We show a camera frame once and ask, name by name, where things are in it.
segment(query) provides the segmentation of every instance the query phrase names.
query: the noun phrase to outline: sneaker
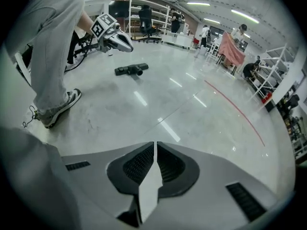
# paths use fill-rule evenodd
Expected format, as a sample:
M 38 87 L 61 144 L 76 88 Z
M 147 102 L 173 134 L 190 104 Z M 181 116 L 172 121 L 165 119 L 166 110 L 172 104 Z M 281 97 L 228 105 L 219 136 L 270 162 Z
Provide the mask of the sneaker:
M 81 91 L 74 89 L 71 92 L 67 92 L 68 101 L 60 107 L 47 110 L 44 114 L 38 113 L 38 120 L 40 120 L 45 128 L 51 128 L 54 126 L 60 114 L 70 109 L 81 97 Z

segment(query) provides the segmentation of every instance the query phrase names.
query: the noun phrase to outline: table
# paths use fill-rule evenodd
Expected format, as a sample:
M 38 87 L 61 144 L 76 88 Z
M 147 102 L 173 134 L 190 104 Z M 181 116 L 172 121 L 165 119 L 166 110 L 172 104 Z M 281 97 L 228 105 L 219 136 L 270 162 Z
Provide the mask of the table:
M 184 34 L 178 34 L 178 33 L 172 33 L 167 31 L 162 31 L 161 34 L 161 42 L 174 44 L 181 46 L 182 48 L 188 48 L 190 49 L 191 44 L 193 41 L 192 36 L 184 35 Z

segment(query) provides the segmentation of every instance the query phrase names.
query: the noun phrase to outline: black vacuum nozzle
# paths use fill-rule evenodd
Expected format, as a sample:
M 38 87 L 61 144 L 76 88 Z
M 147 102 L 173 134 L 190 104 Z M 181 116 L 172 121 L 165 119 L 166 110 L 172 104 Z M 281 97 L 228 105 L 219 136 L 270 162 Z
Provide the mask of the black vacuum nozzle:
M 116 76 L 120 76 L 124 74 L 128 74 L 128 75 L 136 74 L 140 76 L 143 74 L 143 70 L 147 70 L 148 68 L 149 67 L 147 64 L 142 63 L 142 64 L 137 64 L 137 65 L 130 65 L 127 67 L 119 67 L 119 68 L 116 68 L 114 71 L 115 71 Z

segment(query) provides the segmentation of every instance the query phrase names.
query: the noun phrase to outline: metal shelving rack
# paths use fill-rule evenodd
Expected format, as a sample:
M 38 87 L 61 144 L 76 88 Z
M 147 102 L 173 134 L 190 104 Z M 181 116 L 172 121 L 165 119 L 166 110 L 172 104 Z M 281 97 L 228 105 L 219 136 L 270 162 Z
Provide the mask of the metal shelving rack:
M 151 8 L 154 9 L 158 9 L 159 11 L 154 11 L 152 10 L 152 15 L 153 16 L 158 16 L 159 20 L 157 19 L 152 19 L 153 24 L 159 24 L 159 25 L 163 25 L 163 28 L 167 28 L 168 26 L 170 26 L 171 24 L 168 23 L 168 19 L 171 18 L 171 16 L 169 16 L 169 11 L 170 8 L 169 6 L 163 6 L 161 4 L 155 3 L 155 2 L 151 2 L 148 0 L 130 0 L 130 4 L 129 4 L 129 23 L 127 25 L 127 27 L 125 28 L 125 31 L 128 29 L 129 30 L 129 37 L 131 38 L 131 29 L 136 29 L 139 28 L 139 26 L 133 26 L 131 24 L 131 21 L 139 21 L 140 18 L 138 16 L 132 17 L 131 16 L 131 12 L 138 12 L 139 10 L 141 10 L 141 8 L 135 7 L 133 6 L 134 4 L 136 5 L 149 5 Z
M 272 92 L 274 92 L 275 88 L 271 85 L 271 83 L 268 81 L 270 76 L 273 76 L 274 78 L 276 78 L 277 82 L 281 82 L 283 79 L 282 77 L 279 75 L 278 71 L 277 71 L 277 66 L 281 63 L 284 65 L 284 67 L 286 68 L 285 65 L 285 61 L 286 61 L 286 56 L 285 54 L 288 53 L 292 58 L 293 56 L 291 55 L 291 53 L 289 52 L 289 50 L 287 49 L 287 44 L 285 44 L 285 46 L 283 47 L 279 47 L 279 48 L 274 48 L 274 49 L 270 49 L 265 51 L 265 53 L 269 53 L 269 52 L 280 52 L 280 54 L 278 57 L 268 57 L 268 58 L 263 58 L 262 60 L 270 60 L 272 62 L 274 62 L 275 64 L 272 67 L 267 67 L 267 66 L 260 66 L 263 69 L 266 69 L 269 71 L 269 75 L 267 77 L 264 77 L 262 75 L 259 75 L 261 78 L 264 79 L 264 82 L 262 83 L 262 85 L 260 87 L 257 87 L 255 84 L 255 88 L 257 89 L 256 92 L 251 96 L 251 98 L 249 100 L 251 100 L 252 98 L 255 97 L 255 95 L 257 93 L 260 93 L 260 95 L 262 97 L 264 97 L 263 93 L 261 92 L 261 88 L 268 88 L 271 89 Z

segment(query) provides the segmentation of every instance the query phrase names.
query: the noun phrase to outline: gray sweatpants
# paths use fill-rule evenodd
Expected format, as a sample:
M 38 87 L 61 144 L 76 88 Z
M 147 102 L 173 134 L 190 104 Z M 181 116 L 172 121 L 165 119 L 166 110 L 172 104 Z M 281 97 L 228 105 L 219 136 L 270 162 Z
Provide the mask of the gray sweatpants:
M 41 113 L 67 102 L 64 70 L 83 7 L 84 0 L 30 0 L 6 38 L 10 57 L 33 40 L 31 85 Z

